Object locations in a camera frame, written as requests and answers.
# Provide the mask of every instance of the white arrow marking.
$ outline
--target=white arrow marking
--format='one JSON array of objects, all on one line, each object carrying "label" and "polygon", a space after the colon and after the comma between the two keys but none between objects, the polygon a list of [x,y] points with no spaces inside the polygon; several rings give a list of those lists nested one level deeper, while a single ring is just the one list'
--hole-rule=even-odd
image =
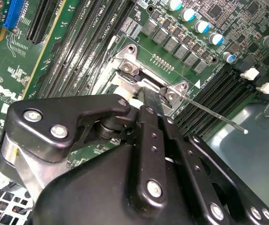
[{"label": "white arrow marking", "polygon": [[200,89],[200,87],[201,87],[200,80],[199,80],[199,81],[197,81],[197,83],[195,84],[195,86],[196,86],[197,88],[199,88],[199,89]]}]

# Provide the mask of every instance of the blue slot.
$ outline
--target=blue slot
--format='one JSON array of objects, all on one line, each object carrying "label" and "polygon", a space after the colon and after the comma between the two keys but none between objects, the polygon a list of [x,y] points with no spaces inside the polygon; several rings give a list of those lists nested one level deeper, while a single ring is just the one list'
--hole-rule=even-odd
[{"label": "blue slot", "polygon": [[7,19],[3,24],[6,29],[13,29],[16,27],[22,7],[24,5],[24,1],[25,0],[12,0],[9,11],[7,13]]}]

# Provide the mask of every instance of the connector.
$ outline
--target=connector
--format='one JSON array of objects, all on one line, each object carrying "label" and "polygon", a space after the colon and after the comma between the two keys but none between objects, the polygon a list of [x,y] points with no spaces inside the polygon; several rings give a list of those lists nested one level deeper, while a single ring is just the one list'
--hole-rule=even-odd
[{"label": "connector", "polygon": [[253,81],[260,72],[256,68],[250,68],[245,73],[240,74],[241,77],[249,81]]},{"label": "connector", "polygon": [[260,88],[256,88],[258,91],[268,95],[269,94],[269,82],[262,85]]},{"label": "connector", "polygon": [[16,27],[20,14],[23,8],[25,0],[12,0],[11,5],[9,7],[9,11],[7,13],[7,19],[5,20],[5,23],[3,26],[6,29],[13,29]]}]

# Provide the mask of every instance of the green circuit board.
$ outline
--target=green circuit board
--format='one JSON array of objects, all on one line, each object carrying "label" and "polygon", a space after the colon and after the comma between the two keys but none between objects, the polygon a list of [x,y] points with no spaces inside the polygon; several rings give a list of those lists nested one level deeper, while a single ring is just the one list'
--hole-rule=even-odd
[{"label": "green circuit board", "polygon": [[[0,11],[2,21],[11,2],[5,1],[5,7]],[[269,0],[184,0],[177,11],[168,8],[168,0],[139,0],[135,4],[127,0],[52,2],[56,3],[56,9],[39,43],[29,39],[38,1],[23,1],[14,29],[1,28],[0,21],[0,34],[4,33],[4,37],[0,37],[0,135],[7,109],[17,100],[86,95],[96,72],[93,68],[101,62],[100,55],[113,34],[116,39],[104,67],[110,57],[126,45],[135,44],[138,47],[137,60],[170,85],[186,81],[189,98],[195,98],[224,67],[224,52],[236,56],[237,61],[248,60],[260,68],[262,74],[257,85],[269,82],[269,50],[262,45],[263,38],[269,35]],[[180,13],[186,7],[193,8],[196,13],[191,22],[181,19]],[[150,20],[157,26],[146,35],[144,29]],[[198,20],[209,22],[210,29],[206,34],[195,32],[194,25]],[[167,35],[159,44],[156,35],[160,29]],[[212,32],[223,35],[221,45],[209,43],[208,36]],[[98,35],[106,38],[99,40]],[[165,47],[172,37],[177,40],[178,46],[167,50]],[[175,57],[180,45],[185,45],[189,53],[183,59]],[[70,46],[71,50],[68,51],[65,46]],[[190,55],[196,59],[192,65],[186,63]],[[201,62],[204,69],[197,68]],[[99,93],[106,93],[113,72],[99,76],[102,81]],[[235,116],[254,96],[250,93],[228,117]],[[172,117],[180,115],[186,107],[184,102]],[[213,128],[211,135],[221,126]],[[102,150],[110,147],[112,145],[104,146]],[[86,161],[100,153],[98,147],[90,149],[86,151],[87,157],[78,152],[70,162],[76,165],[82,158]]]}]

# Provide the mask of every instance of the white connector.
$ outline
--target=white connector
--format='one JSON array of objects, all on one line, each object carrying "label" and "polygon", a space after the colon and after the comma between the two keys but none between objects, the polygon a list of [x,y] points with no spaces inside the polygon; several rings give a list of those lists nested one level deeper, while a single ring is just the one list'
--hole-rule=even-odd
[{"label": "white connector", "polygon": [[253,81],[260,72],[256,68],[250,68],[245,73],[240,74],[241,77],[249,81]]},{"label": "white connector", "polygon": [[260,88],[256,88],[258,91],[268,95],[269,94],[269,82],[262,85]]}]

